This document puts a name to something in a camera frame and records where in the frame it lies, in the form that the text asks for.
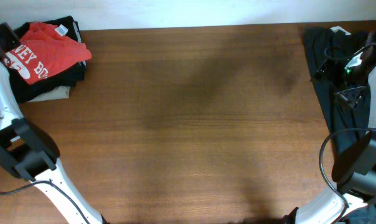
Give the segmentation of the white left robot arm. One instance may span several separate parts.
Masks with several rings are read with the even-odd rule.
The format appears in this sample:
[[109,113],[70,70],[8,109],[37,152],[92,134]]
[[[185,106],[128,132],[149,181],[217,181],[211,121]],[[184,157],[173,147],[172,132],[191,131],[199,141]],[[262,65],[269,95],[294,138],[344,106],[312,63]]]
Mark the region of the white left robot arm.
[[19,104],[82,80],[91,52],[70,16],[0,24],[0,166],[37,187],[69,223],[104,223],[104,217],[68,178],[55,141],[22,114]]

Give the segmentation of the orange t-shirt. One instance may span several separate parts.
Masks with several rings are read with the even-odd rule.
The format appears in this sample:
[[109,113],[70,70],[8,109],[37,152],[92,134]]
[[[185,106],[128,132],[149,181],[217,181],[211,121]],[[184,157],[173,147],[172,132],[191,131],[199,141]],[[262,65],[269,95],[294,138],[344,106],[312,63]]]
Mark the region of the orange t-shirt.
[[7,66],[18,71],[24,81],[32,85],[91,59],[86,45],[68,37],[68,31],[62,24],[29,24],[20,46],[6,53]]

